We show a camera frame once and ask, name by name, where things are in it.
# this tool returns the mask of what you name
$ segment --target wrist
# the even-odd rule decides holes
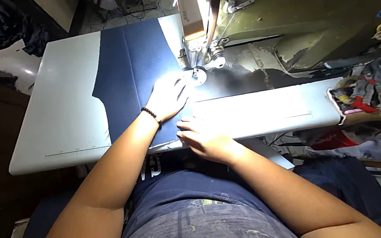
[[[246,147],[242,144],[237,143],[235,140],[226,147],[226,165],[233,168],[233,166],[242,158],[246,153]]]
[[[157,129],[158,127],[160,127],[156,119],[146,111],[141,111],[139,117],[141,117],[145,121],[145,123],[151,127],[156,127]]]

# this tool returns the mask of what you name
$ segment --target sewing machine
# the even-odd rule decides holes
[[[188,67],[226,65],[224,48],[281,36],[276,58],[289,73],[324,68],[374,44],[375,0],[178,0]]]

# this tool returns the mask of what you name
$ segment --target pile of clothes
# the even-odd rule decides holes
[[[26,53],[42,57],[50,37],[45,27],[33,22],[31,16],[0,1],[0,50],[20,39]]]

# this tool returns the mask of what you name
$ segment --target beaded bracelet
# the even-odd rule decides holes
[[[154,119],[158,122],[158,124],[159,124],[160,127],[161,127],[161,125],[162,125],[162,121],[161,121],[160,119],[158,119],[158,117],[157,117],[153,112],[151,112],[151,111],[150,111],[149,109],[147,109],[147,108],[141,108],[140,111],[146,111],[147,113],[149,113],[152,117],[154,117]]]

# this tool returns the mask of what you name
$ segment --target gray t-shirt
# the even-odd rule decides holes
[[[187,199],[167,203],[160,209],[173,212],[147,222],[130,237],[296,238],[276,219],[246,205]]]

